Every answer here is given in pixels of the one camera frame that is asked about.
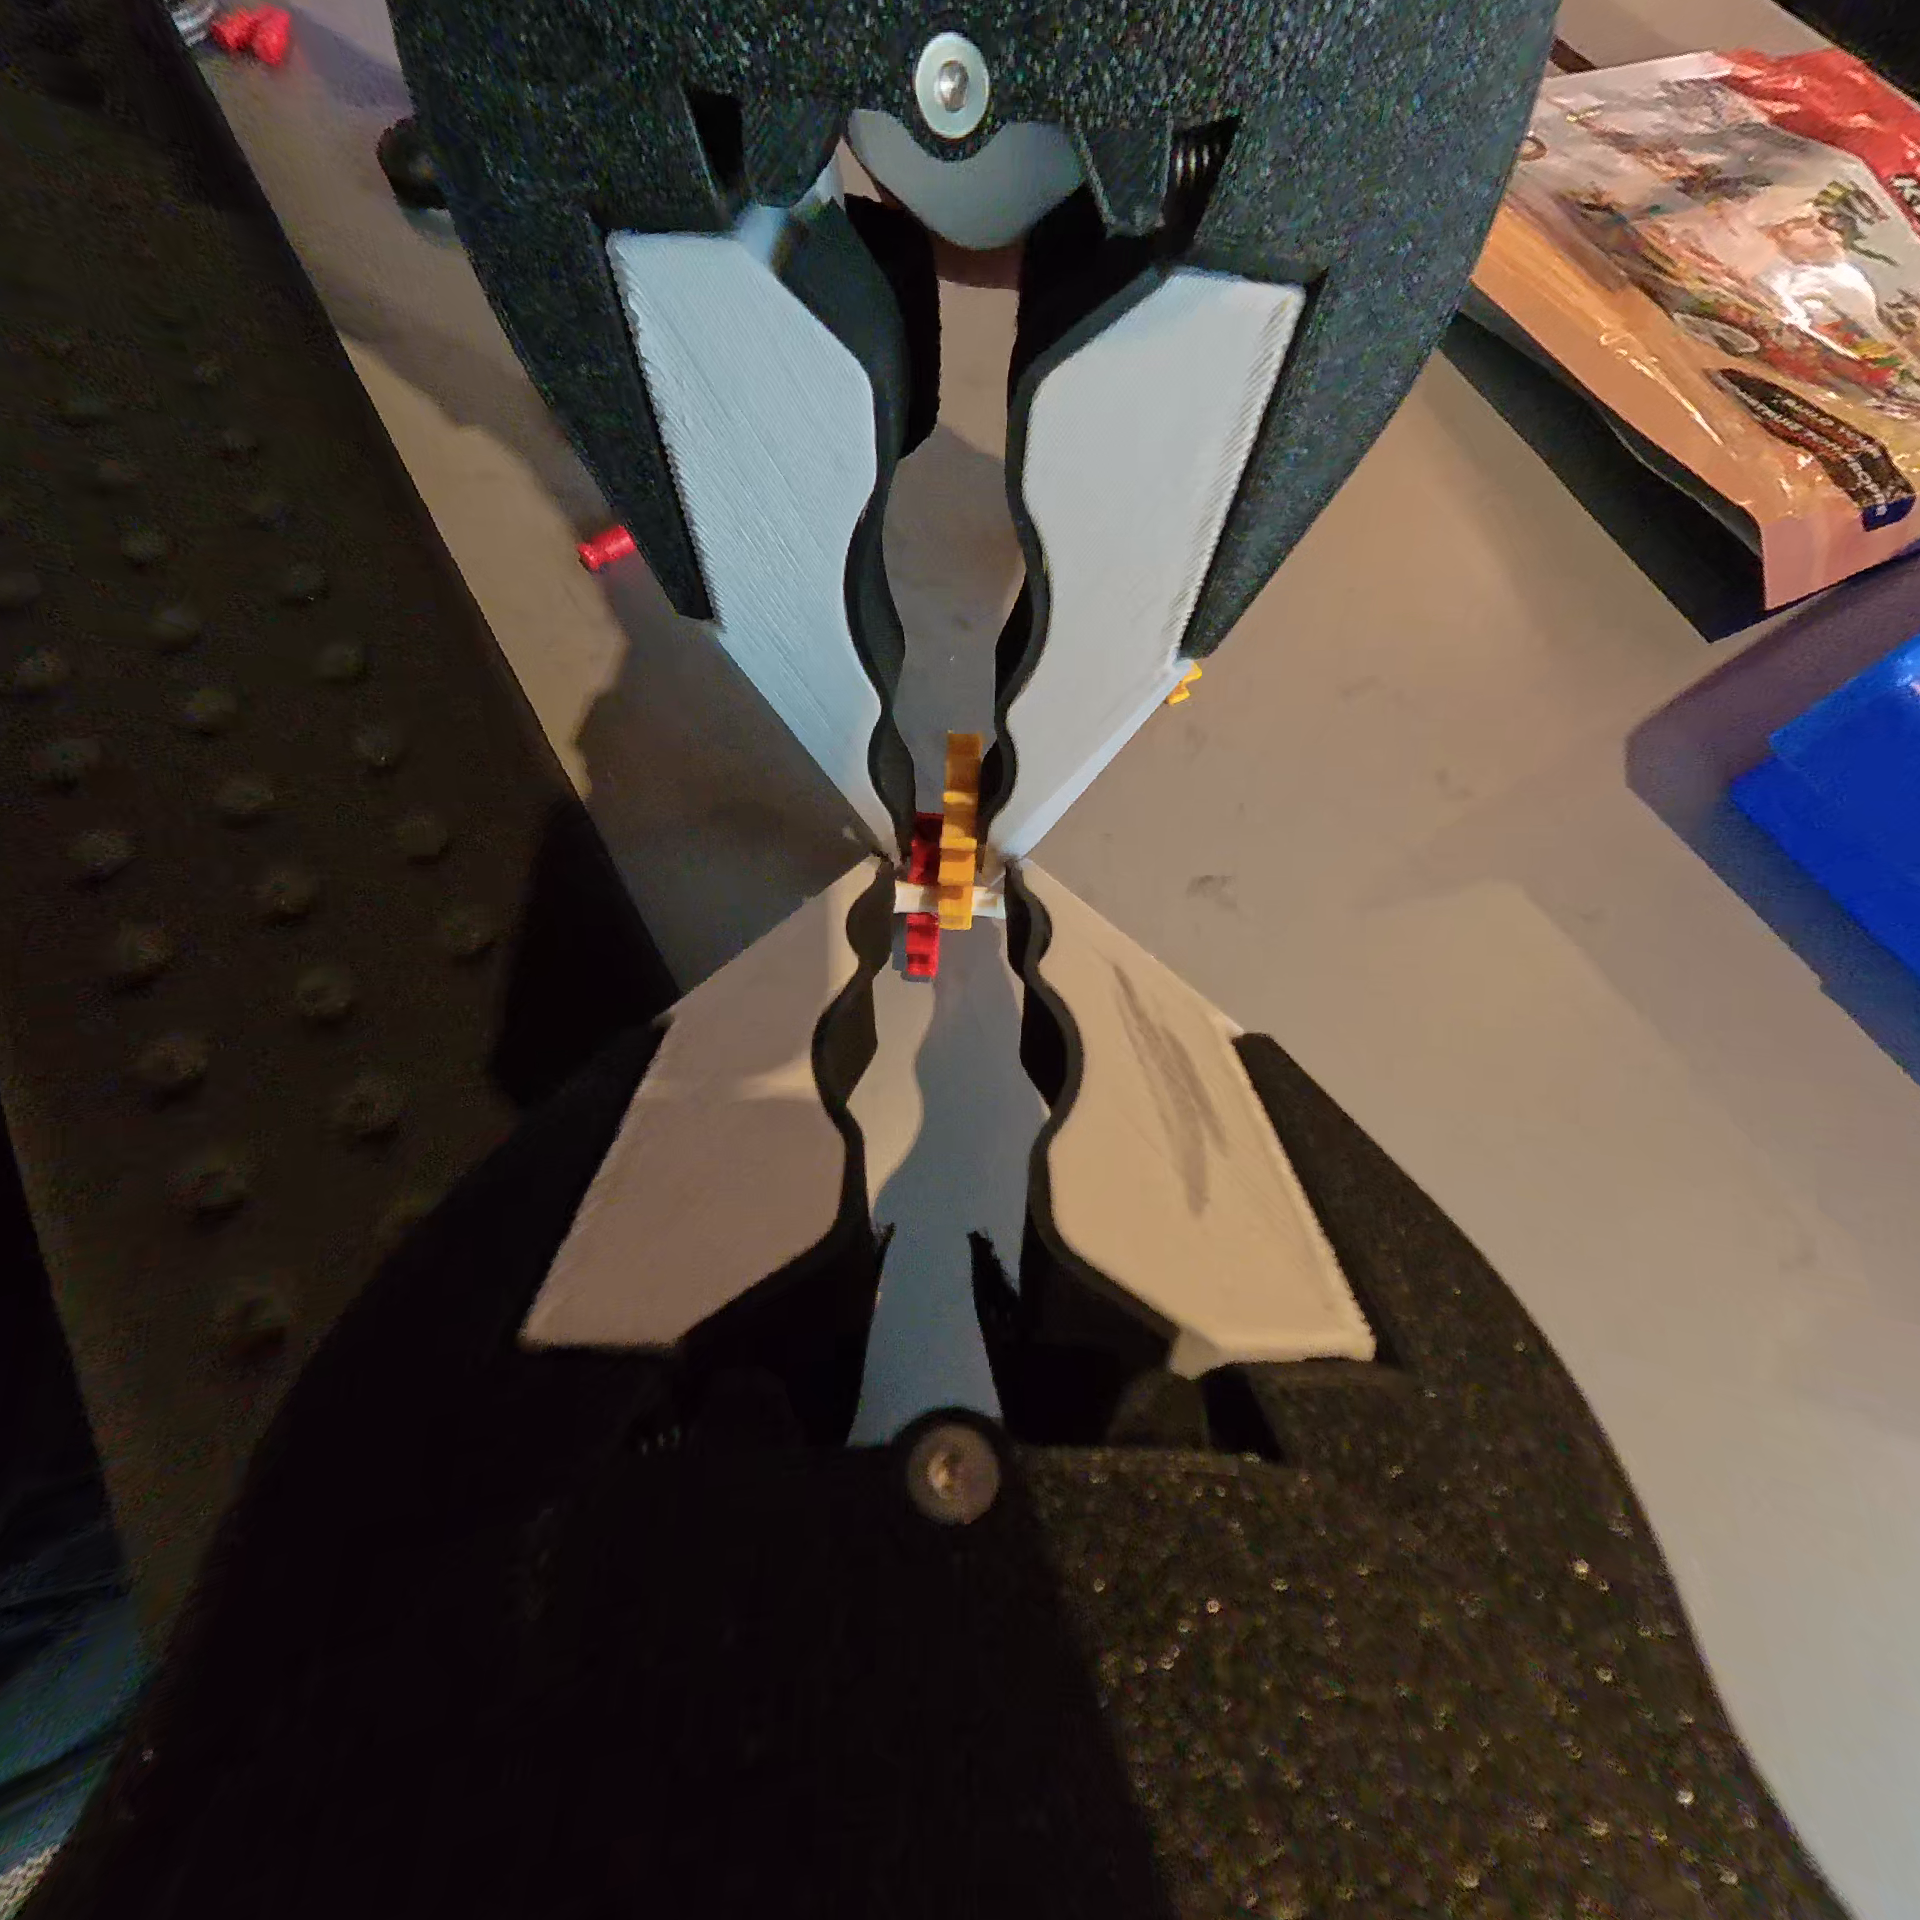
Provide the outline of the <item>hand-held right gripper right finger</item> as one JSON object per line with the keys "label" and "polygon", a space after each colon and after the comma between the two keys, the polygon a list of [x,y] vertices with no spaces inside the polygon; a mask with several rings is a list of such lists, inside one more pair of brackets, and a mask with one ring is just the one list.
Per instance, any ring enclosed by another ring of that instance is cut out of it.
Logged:
{"label": "hand-held right gripper right finger", "polygon": [[1371,1364],[1378,1336],[1256,1092],[1247,1029],[1047,867],[1008,867],[1028,1227],[1073,1307],[1206,1380]]}

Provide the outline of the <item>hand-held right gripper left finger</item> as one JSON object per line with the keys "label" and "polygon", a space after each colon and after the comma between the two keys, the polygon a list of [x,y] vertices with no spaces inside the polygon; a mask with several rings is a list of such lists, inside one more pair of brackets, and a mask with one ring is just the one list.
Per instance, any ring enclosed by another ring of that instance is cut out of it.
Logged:
{"label": "hand-held right gripper left finger", "polygon": [[521,1345],[671,1353],[831,1234],[849,1137],[814,1029],[857,979],[849,923],[887,881],[849,867],[665,1011]]}

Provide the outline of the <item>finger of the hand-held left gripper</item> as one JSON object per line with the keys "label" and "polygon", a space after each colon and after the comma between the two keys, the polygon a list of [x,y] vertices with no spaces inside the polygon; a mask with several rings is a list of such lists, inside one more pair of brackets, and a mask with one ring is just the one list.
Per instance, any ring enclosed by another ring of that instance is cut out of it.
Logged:
{"label": "finger of the hand-held left gripper", "polygon": [[1008,697],[997,859],[1025,859],[1186,685],[1186,626],[1311,296],[1170,267],[1021,402],[1042,656]]}
{"label": "finger of the hand-held left gripper", "polygon": [[910,413],[902,298],[853,227],[617,229],[604,256],[710,620],[863,834],[902,851],[917,800],[887,574]]}

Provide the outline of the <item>red fan connector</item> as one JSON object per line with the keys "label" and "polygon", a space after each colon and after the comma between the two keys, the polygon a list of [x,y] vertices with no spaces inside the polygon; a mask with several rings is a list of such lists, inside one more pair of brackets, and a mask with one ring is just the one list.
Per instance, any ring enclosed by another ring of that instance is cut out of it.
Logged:
{"label": "red fan connector", "polygon": [[931,979],[940,974],[940,846],[942,846],[942,815],[925,807],[910,819],[909,867],[897,881],[897,913],[902,913],[902,974]]}

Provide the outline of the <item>yellow fan connector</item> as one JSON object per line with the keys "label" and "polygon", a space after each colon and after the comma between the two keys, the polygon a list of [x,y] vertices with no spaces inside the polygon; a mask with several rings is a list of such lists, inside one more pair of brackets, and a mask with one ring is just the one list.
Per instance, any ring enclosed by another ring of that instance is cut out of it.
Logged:
{"label": "yellow fan connector", "polygon": [[931,918],[942,933],[966,933],[974,923],[984,888],[984,737],[942,737],[942,800],[940,800],[940,843],[931,843]]}

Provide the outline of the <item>shiny plastic bag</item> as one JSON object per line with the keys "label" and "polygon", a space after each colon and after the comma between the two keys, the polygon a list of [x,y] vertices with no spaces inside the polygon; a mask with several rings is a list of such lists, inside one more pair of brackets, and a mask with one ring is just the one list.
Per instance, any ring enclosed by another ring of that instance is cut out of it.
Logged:
{"label": "shiny plastic bag", "polygon": [[1470,309],[1761,556],[1762,611],[1916,552],[1920,107],[1856,53],[1550,69]]}

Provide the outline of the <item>small blue plastic bin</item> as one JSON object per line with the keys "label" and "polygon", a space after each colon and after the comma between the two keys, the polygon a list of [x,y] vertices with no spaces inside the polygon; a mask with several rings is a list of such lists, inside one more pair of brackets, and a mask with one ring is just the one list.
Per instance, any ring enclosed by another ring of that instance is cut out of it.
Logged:
{"label": "small blue plastic bin", "polygon": [[1920,970],[1920,636],[1768,728],[1732,802],[1912,974]]}

